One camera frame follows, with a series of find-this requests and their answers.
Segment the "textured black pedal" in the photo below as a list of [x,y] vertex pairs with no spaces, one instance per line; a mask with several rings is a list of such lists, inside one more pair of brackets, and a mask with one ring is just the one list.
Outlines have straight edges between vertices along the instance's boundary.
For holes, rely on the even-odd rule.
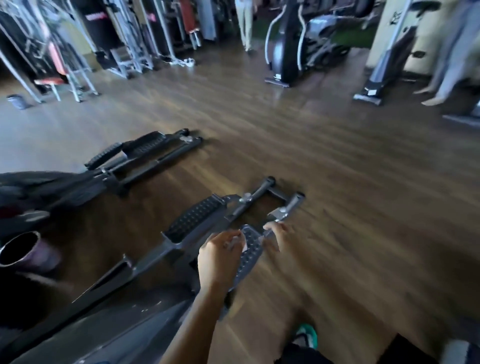
[[142,157],[162,147],[167,137],[161,132],[151,132],[138,139],[124,143],[123,152],[128,159]]
[[91,160],[86,162],[84,164],[85,167],[88,170],[94,170],[100,167],[102,164],[104,164],[105,162],[109,161],[114,156],[116,156],[122,150],[122,146],[123,146],[123,143],[112,144],[111,146],[107,147],[106,149],[98,153]]
[[240,266],[237,270],[237,275],[233,281],[234,289],[242,279],[244,279],[253,269],[257,263],[258,258],[262,255],[264,249],[260,242],[261,234],[252,228],[250,225],[243,225],[241,232],[245,235],[245,241],[247,242],[247,250],[241,254]]
[[178,244],[222,206],[223,203],[219,197],[215,195],[210,196],[185,211],[182,216],[170,225],[168,230],[164,232],[164,235],[172,243]]

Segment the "person's left hand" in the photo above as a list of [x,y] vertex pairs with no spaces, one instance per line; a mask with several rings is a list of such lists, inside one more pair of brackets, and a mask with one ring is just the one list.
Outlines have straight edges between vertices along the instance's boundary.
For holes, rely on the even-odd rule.
[[[229,247],[235,236],[241,241]],[[245,244],[245,238],[240,230],[228,230],[208,238],[198,254],[201,290],[218,293],[223,297],[227,294],[233,285]]]

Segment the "bare foot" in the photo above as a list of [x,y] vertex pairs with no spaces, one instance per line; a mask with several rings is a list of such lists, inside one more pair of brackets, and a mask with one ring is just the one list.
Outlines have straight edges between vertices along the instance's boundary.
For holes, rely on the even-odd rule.
[[443,104],[445,100],[446,100],[445,97],[434,97],[426,101],[423,101],[421,104],[425,106],[435,106],[435,105]]
[[434,88],[431,86],[424,87],[421,90],[413,91],[414,95],[420,95],[420,94],[431,94],[435,92]]

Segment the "purple bucket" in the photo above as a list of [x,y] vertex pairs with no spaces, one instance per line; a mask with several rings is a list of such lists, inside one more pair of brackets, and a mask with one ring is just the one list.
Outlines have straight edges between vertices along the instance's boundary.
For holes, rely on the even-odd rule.
[[0,248],[0,267],[46,273],[60,263],[60,253],[37,231],[24,232]]

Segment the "wall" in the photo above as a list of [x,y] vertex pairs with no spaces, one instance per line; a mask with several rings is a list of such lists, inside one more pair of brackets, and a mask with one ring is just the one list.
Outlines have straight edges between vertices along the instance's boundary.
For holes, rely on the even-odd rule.
[[[394,25],[390,21],[395,11],[400,12],[406,0],[387,0],[380,24],[373,41],[367,67],[373,68],[378,62],[380,55],[385,50],[388,40],[393,34]],[[432,73],[437,57],[440,43],[444,37],[442,29],[449,14],[454,9],[456,0],[441,0],[442,7],[436,12],[429,12],[424,15],[418,29],[418,39],[414,51],[422,50],[427,54],[422,59],[410,57],[405,65],[405,71],[426,74]],[[415,14],[410,12],[406,18],[405,25],[415,22]],[[469,57],[466,75],[480,81],[480,36],[477,37]]]

